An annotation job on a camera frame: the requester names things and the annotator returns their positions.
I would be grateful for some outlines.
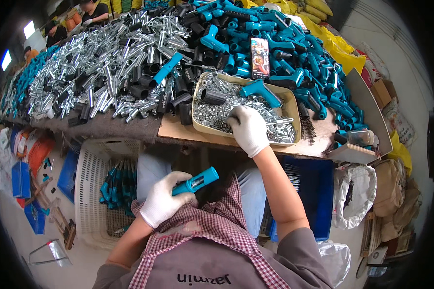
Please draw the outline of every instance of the black hair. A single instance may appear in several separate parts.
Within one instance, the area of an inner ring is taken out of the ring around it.
[[[53,22],[53,21],[50,21],[50,23],[48,23],[47,26],[45,26],[45,35],[48,35],[48,32],[50,32],[50,30],[51,30],[54,26],[56,26],[56,25],[54,24],[54,22]]]

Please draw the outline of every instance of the smartphone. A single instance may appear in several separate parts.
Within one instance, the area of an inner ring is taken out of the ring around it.
[[[268,59],[268,41],[263,38],[251,38],[252,79],[268,79],[270,62]]]

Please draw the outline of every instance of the blue plastic bin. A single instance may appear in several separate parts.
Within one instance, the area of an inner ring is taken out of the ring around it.
[[[37,200],[24,207],[24,214],[36,235],[45,234],[45,213]]]
[[[333,213],[334,164],[330,160],[294,159],[285,156],[285,164],[300,168],[300,191],[298,192],[305,214],[309,220],[315,240],[324,241],[330,237]]]
[[[69,150],[64,160],[63,168],[61,169],[60,178],[58,179],[58,189],[74,204],[74,187],[75,173],[77,170],[77,162],[79,154],[73,150]]]
[[[30,198],[29,165],[18,161],[12,167],[13,197],[19,199]]]

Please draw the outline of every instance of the gloved hand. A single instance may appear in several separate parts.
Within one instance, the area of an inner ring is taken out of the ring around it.
[[[172,196],[172,188],[181,181],[191,179],[191,175],[183,171],[173,171],[153,185],[145,204],[140,209],[145,222],[156,229],[162,222],[172,217],[181,206],[196,198],[193,193],[180,193]]]
[[[255,109],[244,105],[234,107],[227,118],[227,123],[231,126],[237,143],[248,157],[255,157],[270,145],[265,120]]]
[[[93,22],[92,19],[85,20],[85,21],[82,23],[82,26],[89,26],[90,24],[92,24],[92,22]]]

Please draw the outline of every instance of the teal caulking gun part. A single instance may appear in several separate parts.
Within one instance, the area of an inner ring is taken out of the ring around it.
[[[192,192],[196,193],[196,191],[205,185],[212,183],[213,181],[218,180],[217,171],[213,166],[203,171],[197,176],[192,177],[191,179],[181,183],[172,189],[172,195],[178,195],[180,193]]]

